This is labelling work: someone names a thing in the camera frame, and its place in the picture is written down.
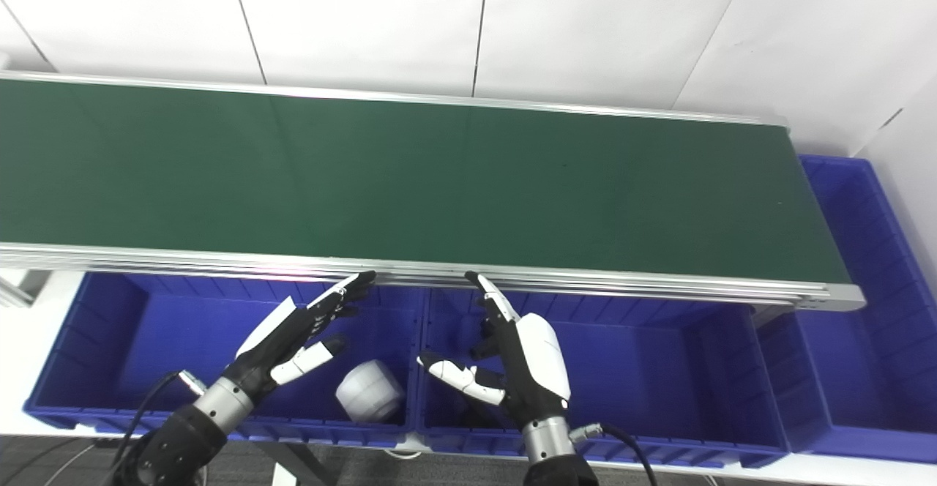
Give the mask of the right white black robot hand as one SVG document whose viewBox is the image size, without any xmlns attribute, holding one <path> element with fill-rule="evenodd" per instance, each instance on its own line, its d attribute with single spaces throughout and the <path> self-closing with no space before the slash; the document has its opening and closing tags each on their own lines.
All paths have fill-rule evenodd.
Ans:
<svg viewBox="0 0 937 486">
<path fill-rule="evenodd" d="M 502 407 L 519 430 L 565 417 L 571 386 L 555 329 L 536 313 L 519 315 L 481 273 L 466 272 L 465 277 L 481 291 L 478 304 L 485 310 L 481 342 L 469 349 L 469 356 L 475 362 L 498 357 L 503 372 L 466 366 L 430 350 L 419 353 L 419 366 L 472 400 Z"/>
</svg>

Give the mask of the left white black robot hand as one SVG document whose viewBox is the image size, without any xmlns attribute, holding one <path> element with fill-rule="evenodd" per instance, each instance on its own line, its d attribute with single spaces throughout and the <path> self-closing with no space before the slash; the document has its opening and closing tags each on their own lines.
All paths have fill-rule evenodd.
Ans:
<svg viewBox="0 0 937 486">
<path fill-rule="evenodd" d="M 364 299 L 377 272 L 360 272 L 335 283 L 308 304 L 290 296 L 279 303 L 251 332 L 222 377 L 258 405 L 279 386 L 295 381 L 344 352 L 344 333 L 322 338 L 339 317 L 354 316 L 349 302 Z"/>
</svg>

